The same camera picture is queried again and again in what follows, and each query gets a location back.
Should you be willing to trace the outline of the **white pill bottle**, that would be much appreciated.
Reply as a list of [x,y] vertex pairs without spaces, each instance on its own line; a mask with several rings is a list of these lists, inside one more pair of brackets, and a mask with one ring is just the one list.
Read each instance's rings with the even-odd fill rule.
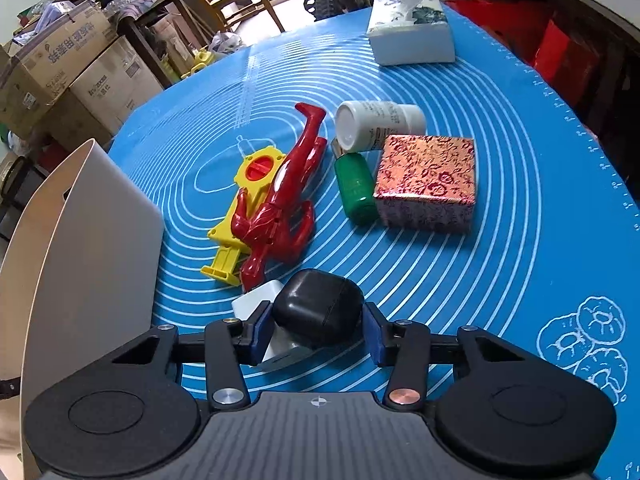
[[424,136],[420,107],[390,101],[345,101],[334,115],[337,144],[345,153],[382,150],[392,134]]

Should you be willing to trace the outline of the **black earbud case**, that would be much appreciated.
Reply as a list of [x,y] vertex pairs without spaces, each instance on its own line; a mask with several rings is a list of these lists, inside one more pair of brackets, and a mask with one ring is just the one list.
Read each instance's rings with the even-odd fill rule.
[[316,269],[296,272],[273,301],[274,322],[309,348],[336,346],[356,334],[364,297],[342,276]]

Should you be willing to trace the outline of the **red patterned gift box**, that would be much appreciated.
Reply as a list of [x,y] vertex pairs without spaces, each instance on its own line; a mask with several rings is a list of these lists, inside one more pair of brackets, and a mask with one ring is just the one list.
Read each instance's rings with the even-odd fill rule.
[[390,228],[468,232],[476,204],[474,141],[392,134],[385,140],[373,198]]

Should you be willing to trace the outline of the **yellow oil jug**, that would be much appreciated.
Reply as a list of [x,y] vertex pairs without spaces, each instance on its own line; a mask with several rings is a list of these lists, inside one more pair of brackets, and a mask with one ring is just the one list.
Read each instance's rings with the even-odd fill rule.
[[194,63],[190,70],[187,70],[185,73],[181,75],[181,79],[186,79],[201,70],[204,70],[207,66],[216,61],[216,56],[213,52],[206,50],[205,48],[201,48],[194,52]]

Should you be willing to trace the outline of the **upper open cardboard box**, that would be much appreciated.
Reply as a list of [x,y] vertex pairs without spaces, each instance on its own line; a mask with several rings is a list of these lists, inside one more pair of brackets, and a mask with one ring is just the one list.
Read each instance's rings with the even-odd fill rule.
[[73,81],[117,38],[89,1],[76,6],[11,54],[1,51],[1,122],[28,136]]

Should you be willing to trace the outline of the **red lobster toy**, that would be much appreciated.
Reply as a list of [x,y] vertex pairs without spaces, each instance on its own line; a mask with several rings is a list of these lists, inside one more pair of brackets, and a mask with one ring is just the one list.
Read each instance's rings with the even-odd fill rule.
[[240,269],[244,292],[265,281],[265,267],[270,259],[295,262],[314,229],[314,204],[300,196],[326,150],[326,139],[319,136],[326,111],[303,102],[295,108],[305,116],[306,124],[274,176],[265,200],[254,214],[248,214],[247,189],[241,188],[236,199],[231,232],[250,248],[250,255]]

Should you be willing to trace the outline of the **black metal shelf rack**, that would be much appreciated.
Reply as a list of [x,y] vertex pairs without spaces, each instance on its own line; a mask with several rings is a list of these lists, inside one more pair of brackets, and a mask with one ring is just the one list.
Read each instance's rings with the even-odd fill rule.
[[40,177],[41,181],[47,175],[28,157],[9,152],[1,162],[1,207],[0,221],[3,221],[11,208],[22,212],[25,208],[16,198],[20,188],[30,174]]

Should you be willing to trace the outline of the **blue silicone baking mat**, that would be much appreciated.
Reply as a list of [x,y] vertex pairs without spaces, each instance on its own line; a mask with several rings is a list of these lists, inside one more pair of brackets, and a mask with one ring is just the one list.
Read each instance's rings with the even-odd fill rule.
[[597,138],[532,68],[454,11],[451,64],[375,61],[366,11],[231,55],[139,108],[111,150],[160,208],[152,319],[195,333],[239,283],[204,268],[218,222],[253,219],[241,168],[302,136],[328,145],[306,186],[311,236],[265,277],[318,269],[393,321],[489,333],[589,382],[617,426],[600,479],[639,474],[639,205]]

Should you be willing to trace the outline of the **green small bottle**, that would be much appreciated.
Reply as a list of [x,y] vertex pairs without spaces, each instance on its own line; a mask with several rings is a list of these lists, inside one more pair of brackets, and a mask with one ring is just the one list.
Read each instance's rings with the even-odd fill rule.
[[374,180],[367,161],[359,153],[347,153],[336,139],[331,142],[334,171],[344,213],[356,226],[368,226],[378,218],[373,198]]

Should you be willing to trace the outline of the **beige plastic storage bin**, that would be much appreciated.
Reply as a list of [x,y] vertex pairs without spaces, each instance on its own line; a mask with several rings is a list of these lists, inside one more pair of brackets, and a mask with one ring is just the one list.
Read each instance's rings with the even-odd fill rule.
[[39,393],[151,326],[164,220],[96,141],[27,203],[1,263],[1,475],[39,476],[23,437]]

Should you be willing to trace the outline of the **red paper bag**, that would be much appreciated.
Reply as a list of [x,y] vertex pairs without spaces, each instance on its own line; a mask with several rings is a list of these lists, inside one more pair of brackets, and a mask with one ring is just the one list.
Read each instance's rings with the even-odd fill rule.
[[562,28],[550,4],[448,0],[446,5],[532,66],[569,106],[576,106],[584,97],[600,54],[582,36]]

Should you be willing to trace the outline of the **white tissue box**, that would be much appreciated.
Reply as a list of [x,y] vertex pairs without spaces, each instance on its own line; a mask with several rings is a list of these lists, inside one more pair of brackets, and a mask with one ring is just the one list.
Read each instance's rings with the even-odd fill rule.
[[381,66],[456,62],[440,0],[373,0],[367,38]]

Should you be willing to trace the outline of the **lower cardboard box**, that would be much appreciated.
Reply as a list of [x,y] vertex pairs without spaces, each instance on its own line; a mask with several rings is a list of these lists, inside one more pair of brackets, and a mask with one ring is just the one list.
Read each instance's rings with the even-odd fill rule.
[[62,93],[38,127],[70,152],[89,139],[107,148],[131,113],[162,92],[140,55],[120,37]]

